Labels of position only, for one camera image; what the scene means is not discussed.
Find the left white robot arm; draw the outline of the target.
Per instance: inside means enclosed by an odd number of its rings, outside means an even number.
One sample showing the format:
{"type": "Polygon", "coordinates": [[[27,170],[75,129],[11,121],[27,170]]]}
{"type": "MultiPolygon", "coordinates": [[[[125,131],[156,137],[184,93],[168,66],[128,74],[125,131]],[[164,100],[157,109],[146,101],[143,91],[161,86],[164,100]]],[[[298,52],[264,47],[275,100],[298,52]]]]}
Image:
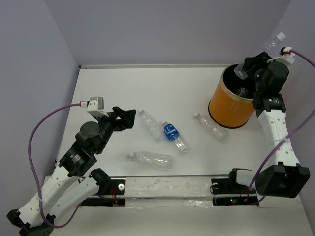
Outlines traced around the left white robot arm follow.
{"type": "Polygon", "coordinates": [[[92,170],[96,155],[105,149],[115,131],[134,126],[136,110],[113,107],[111,112],[87,109],[95,121],[84,123],[75,142],[59,160],[50,178],[37,185],[37,194],[23,207],[7,214],[22,236],[48,236],[58,228],[55,220],[77,210],[89,196],[113,191],[111,178],[101,168],[92,170]]]}

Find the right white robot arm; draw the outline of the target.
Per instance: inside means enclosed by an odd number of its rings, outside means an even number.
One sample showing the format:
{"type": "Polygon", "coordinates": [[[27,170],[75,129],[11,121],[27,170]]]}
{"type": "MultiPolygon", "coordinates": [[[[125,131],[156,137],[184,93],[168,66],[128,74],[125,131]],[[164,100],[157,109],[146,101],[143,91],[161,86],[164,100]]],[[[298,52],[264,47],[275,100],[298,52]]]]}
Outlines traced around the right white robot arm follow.
{"type": "Polygon", "coordinates": [[[286,106],[280,94],[289,75],[288,66],[294,60],[291,48],[284,48],[276,58],[262,52],[244,60],[243,70],[255,84],[253,107],[269,154],[257,171],[232,169],[226,181],[230,192],[237,193],[246,187],[261,196],[295,198],[310,178],[309,168],[301,166],[290,141],[307,121],[289,133],[286,106]]]}

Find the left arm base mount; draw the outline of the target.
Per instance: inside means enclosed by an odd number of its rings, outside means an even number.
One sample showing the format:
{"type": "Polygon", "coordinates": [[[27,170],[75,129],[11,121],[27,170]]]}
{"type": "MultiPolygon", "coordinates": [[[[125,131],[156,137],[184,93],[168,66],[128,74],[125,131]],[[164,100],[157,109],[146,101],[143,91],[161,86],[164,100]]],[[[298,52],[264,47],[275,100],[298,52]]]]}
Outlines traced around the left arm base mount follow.
{"type": "Polygon", "coordinates": [[[126,179],[113,177],[107,189],[101,188],[98,193],[89,196],[82,207],[124,207],[126,179]]]}

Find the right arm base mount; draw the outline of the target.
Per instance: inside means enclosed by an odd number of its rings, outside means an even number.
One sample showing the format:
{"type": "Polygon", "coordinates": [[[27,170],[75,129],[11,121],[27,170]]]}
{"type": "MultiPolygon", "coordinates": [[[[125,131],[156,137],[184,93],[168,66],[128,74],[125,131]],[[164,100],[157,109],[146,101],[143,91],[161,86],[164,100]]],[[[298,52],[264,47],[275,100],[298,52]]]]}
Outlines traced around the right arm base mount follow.
{"type": "Polygon", "coordinates": [[[244,169],[233,168],[228,177],[211,179],[209,191],[213,195],[213,206],[259,206],[256,191],[237,183],[240,170],[244,169]]]}

